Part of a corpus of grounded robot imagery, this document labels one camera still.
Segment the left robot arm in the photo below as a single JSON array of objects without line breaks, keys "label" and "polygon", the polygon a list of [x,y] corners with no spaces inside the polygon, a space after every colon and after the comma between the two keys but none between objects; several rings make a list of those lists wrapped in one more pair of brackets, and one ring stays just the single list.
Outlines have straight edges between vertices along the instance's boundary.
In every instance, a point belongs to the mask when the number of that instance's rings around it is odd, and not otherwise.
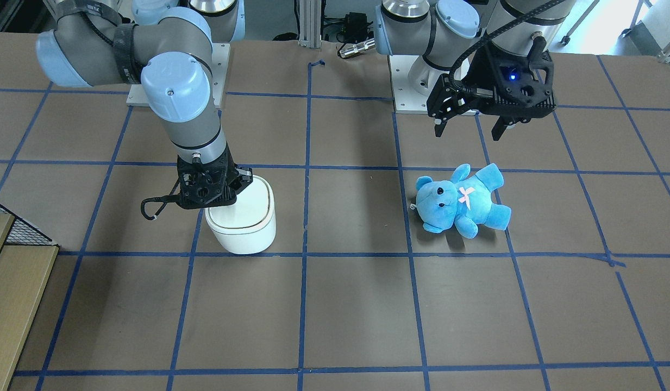
[{"label": "left robot arm", "polygon": [[415,55],[412,79],[440,137],[450,119],[496,116],[493,140],[558,107],[548,51],[573,1],[382,1],[374,40],[383,55]]}]

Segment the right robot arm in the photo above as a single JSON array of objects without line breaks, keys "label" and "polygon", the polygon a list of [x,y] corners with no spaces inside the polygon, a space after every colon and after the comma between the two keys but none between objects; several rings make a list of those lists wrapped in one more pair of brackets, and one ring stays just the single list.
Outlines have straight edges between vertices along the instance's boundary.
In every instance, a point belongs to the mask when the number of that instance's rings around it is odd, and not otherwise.
[{"label": "right robot arm", "polygon": [[140,85],[177,151],[185,210],[224,207],[252,181],[234,164],[215,106],[215,43],[245,36],[243,1],[134,1],[124,22],[112,1],[59,1],[57,27],[40,33],[37,61],[57,86]]}]

